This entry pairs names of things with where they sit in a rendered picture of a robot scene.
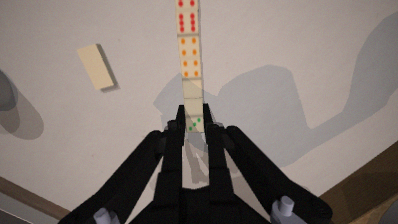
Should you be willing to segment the grey mug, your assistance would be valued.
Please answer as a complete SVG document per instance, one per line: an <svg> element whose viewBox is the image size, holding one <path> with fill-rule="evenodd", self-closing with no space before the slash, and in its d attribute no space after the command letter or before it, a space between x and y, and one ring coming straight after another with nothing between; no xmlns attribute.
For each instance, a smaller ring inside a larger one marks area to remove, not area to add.
<svg viewBox="0 0 398 224"><path fill-rule="evenodd" d="M9 103L11 97L10 85L0 71L0 108Z"/></svg>

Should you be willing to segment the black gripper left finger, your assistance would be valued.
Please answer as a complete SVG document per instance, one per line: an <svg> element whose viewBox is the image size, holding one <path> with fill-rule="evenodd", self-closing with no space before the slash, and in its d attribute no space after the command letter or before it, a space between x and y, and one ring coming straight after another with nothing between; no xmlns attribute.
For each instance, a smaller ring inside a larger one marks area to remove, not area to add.
<svg viewBox="0 0 398 224"><path fill-rule="evenodd" d="M151 131L98 192L58 224L125 224L162 157L147 224L178 224L186 127L184 105L179 105L176 119L167 125L163 132Z"/></svg>

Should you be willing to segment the beige domino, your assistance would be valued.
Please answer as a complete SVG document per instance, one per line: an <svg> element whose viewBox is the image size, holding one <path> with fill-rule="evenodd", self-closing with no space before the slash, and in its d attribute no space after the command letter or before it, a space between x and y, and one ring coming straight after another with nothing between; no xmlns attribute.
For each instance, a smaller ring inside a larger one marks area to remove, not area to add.
<svg viewBox="0 0 398 224"><path fill-rule="evenodd" d="M204 132L203 97L184 99L186 133Z"/></svg>
<svg viewBox="0 0 398 224"><path fill-rule="evenodd" d="M100 44L77 49L96 90L117 84Z"/></svg>
<svg viewBox="0 0 398 224"><path fill-rule="evenodd" d="M198 9L175 11L179 59L199 58Z"/></svg>
<svg viewBox="0 0 398 224"><path fill-rule="evenodd" d="M180 59L183 99L202 98L201 57Z"/></svg>
<svg viewBox="0 0 398 224"><path fill-rule="evenodd" d="M175 10L196 10L198 0L175 0Z"/></svg>

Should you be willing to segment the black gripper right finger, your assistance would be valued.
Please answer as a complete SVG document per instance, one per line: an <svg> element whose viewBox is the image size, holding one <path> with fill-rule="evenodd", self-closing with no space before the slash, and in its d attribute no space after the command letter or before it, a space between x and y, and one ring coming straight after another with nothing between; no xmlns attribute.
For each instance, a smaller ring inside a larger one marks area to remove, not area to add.
<svg viewBox="0 0 398 224"><path fill-rule="evenodd" d="M242 224L224 148L271 224L330 223L333 211L325 201L290 180L237 126L224 128L213 122L208 103L203 104L203 123L210 160L211 224Z"/></svg>

